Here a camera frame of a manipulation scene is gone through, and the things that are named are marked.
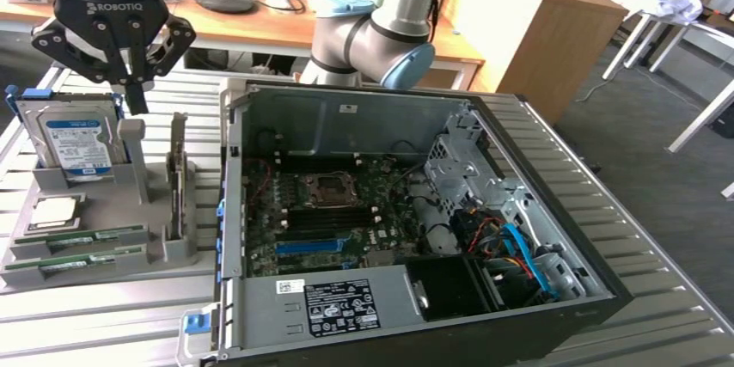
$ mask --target slatted metal surface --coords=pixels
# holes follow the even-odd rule
[[[201,261],[103,283],[2,296],[0,365],[175,365],[179,316],[213,299],[222,76],[231,74],[175,71],[147,94],[151,114],[141,116],[147,123],[146,159],[161,162],[173,112],[190,114]],[[53,69],[46,81],[62,92],[103,91],[66,70]],[[732,326],[550,127],[514,96],[492,95],[486,102],[636,295],[605,325],[578,334],[533,365],[734,365]],[[0,151],[4,249],[38,161],[20,125],[11,125],[0,137]],[[505,161],[501,166],[510,173]]]

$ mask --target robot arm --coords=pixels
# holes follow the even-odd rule
[[[95,83],[125,93],[133,115],[149,113],[143,92],[165,76],[197,39],[186,19],[169,13],[163,0],[57,0],[55,18],[34,30],[34,47]],[[151,47],[163,25],[169,35]],[[67,30],[105,53],[105,60],[67,41]],[[121,49],[129,50],[129,63]]]
[[[359,86],[359,72],[389,89],[416,86],[434,61],[429,12],[437,0],[325,0],[302,83]]]

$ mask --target red cable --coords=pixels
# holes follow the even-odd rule
[[[525,263],[525,262],[522,261],[522,259],[520,259],[520,258],[516,258],[516,261],[520,263],[520,266],[524,268],[524,271],[528,273],[528,277],[529,277],[530,279],[533,279],[533,278],[534,278],[533,272],[530,271],[530,268],[528,268],[526,263]]]
[[[482,221],[482,223],[480,224],[480,228],[477,229],[477,233],[474,234],[474,240],[472,240],[472,243],[469,245],[469,251],[470,252],[474,251],[474,247],[477,246],[477,244],[480,242],[480,235],[482,235],[482,229],[493,221],[496,221],[500,225],[504,224],[504,222],[500,218],[496,218],[496,217],[485,218],[485,221]]]
[[[250,158],[250,159],[245,160],[245,162],[253,162],[253,161],[258,161],[263,165],[266,165],[266,180],[263,181],[263,184],[261,185],[261,187],[257,189],[255,195],[253,195],[253,198],[250,198],[249,205],[253,205],[253,203],[255,202],[255,199],[258,199],[258,197],[261,196],[261,193],[265,191],[265,189],[267,187],[267,184],[271,181],[271,165],[270,165],[270,163],[267,163],[267,161],[265,159],[261,159],[261,158]]]
[[[474,234],[474,240],[472,240],[472,243],[469,245],[470,252],[474,251],[474,247],[477,246],[480,241],[480,235],[482,234],[482,229],[485,228],[485,225],[488,225],[490,221],[493,221],[492,218],[485,218],[485,221],[482,221],[482,223],[480,224],[480,228],[477,229],[477,233]]]

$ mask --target chair leg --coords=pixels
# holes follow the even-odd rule
[[[625,58],[628,52],[630,49],[633,49],[634,44],[638,41],[638,38],[642,35],[642,32],[645,32],[645,27],[648,26],[650,22],[650,15],[642,15],[641,23],[638,23],[638,26],[634,27],[633,32],[630,33],[630,37],[628,38],[628,41],[622,45],[622,49],[620,49],[620,52],[617,53],[617,56],[614,59],[612,59],[612,64],[608,67],[608,70],[605,71],[605,74],[601,76],[601,78],[606,81],[612,77],[612,74],[614,73],[617,66],[622,62],[622,59]]]
[[[641,44],[638,45],[638,48],[636,49],[633,55],[628,59],[628,61],[624,63],[624,67],[630,69],[634,64],[638,62],[638,58],[641,57],[642,51],[653,41],[653,38],[656,37],[657,33],[660,32],[661,28],[664,27],[664,23],[661,21],[656,22],[656,25],[653,25],[653,28],[650,29],[648,36],[645,36],[645,39],[642,40]]]
[[[678,34],[676,34],[676,37],[673,38],[673,40],[670,41],[670,43],[665,47],[665,50],[661,53],[661,56],[656,59],[656,63],[653,64],[653,66],[650,66],[650,72],[656,72],[657,68],[660,68],[661,64],[664,63],[665,58],[668,58],[668,54],[670,53],[673,48],[678,45],[678,43],[681,42],[681,39],[684,39],[684,36],[689,32],[689,29],[690,29],[690,26],[684,26],[684,28],[681,29]]]

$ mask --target motherboard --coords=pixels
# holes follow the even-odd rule
[[[390,266],[418,255],[413,169],[393,156],[246,159],[249,276]]]

